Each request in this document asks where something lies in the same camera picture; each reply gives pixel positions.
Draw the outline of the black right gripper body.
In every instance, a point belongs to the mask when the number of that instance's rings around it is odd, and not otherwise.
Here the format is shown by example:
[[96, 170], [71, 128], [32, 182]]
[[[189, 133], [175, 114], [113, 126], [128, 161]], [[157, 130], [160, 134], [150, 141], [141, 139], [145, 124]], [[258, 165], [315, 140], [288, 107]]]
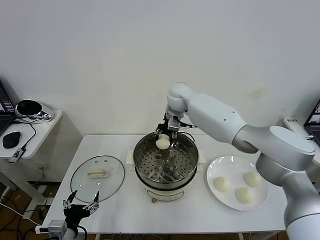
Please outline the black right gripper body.
[[163, 117], [163, 123], [159, 123], [158, 126], [162, 129], [161, 134], [171, 137], [172, 133], [175, 132], [174, 116], [172, 114], [165, 113]]

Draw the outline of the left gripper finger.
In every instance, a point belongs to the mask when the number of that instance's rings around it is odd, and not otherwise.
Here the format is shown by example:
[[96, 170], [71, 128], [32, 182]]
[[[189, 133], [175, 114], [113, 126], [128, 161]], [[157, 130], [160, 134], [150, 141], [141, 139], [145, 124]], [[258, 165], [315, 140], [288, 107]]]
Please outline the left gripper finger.
[[93, 214], [100, 206], [99, 205], [99, 195], [100, 195], [100, 192], [98, 191], [95, 194], [93, 201], [84, 207], [84, 210], [87, 211], [90, 215]]
[[73, 192], [68, 196], [67, 199], [63, 200], [62, 203], [63, 203], [63, 207], [64, 207], [64, 208], [71, 208], [71, 203], [73, 202], [73, 200], [74, 200], [77, 192], [78, 192], [77, 190], [73, 191]]

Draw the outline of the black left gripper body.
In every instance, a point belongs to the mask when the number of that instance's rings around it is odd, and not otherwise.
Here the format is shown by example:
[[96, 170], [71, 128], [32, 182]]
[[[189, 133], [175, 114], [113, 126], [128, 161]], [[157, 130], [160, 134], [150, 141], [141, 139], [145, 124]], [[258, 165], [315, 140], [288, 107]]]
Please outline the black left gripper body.
[[71, 204], [70, 208], [63, 210], [65, 222], [68, 227], [77, 227], [82, 219], [88, 217], [88, 211], [84, 204]]

